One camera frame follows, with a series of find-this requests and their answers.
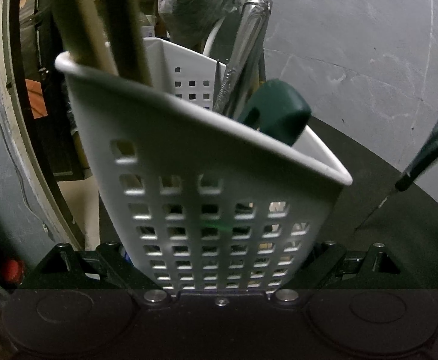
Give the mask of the white perforated utensil basket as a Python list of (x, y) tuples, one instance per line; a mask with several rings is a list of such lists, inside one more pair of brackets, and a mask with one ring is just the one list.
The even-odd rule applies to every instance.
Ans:
[(262, 290), (289, 281), (351, 174), (305, 128), (285, 144), (212, 110), (209, 57), (145, 40), (152, 86), (67, 53), (82, 146), (134, 266), (162, 288)]

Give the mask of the green handled knife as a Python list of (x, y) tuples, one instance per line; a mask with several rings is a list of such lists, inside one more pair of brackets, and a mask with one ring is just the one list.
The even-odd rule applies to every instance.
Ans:
[(308, 125), (311, 114), (310, 106), (293, 86), (273, 79), (254, 92), (238, 122), (292, 146)]

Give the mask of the wooden chopstick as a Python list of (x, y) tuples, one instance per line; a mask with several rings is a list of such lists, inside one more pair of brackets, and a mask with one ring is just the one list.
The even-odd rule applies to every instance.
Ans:
[(104, 0), (106, 32), (119, 76), (150, 86), (137, 0)]
[(94, 0), (51, 0), (65, 49), (75, 63), (116, 75)]

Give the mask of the steel fork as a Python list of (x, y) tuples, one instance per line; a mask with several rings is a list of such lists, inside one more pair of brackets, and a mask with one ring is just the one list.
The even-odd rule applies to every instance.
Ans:
[(243, 4), (241, 21), (235, 37), (229, 62), (226, 65), (218, 94), (214, 97), (212, 110), (226, 115), (240, 77), (247, 63), (252, 60), (258, 48), (260, 35), (264, 34), (266, 22), (271, 13), (271, 0), (246, 0)]

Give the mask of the plastic bag hanging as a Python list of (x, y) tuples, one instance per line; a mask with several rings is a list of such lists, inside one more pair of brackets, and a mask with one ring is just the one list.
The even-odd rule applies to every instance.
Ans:
[(172, 42), (193, 47), (239, 5), (239, 0), (158, 0), (158, 12)]

